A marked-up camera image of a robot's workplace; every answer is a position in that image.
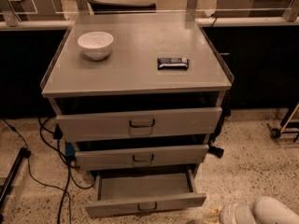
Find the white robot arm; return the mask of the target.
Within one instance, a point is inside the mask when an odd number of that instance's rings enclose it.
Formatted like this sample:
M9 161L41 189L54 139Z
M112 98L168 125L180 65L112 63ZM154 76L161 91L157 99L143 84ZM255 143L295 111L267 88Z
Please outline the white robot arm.
M230 203L203 216L204 224L299 224L299 215L284 203L267 196L252 204Z

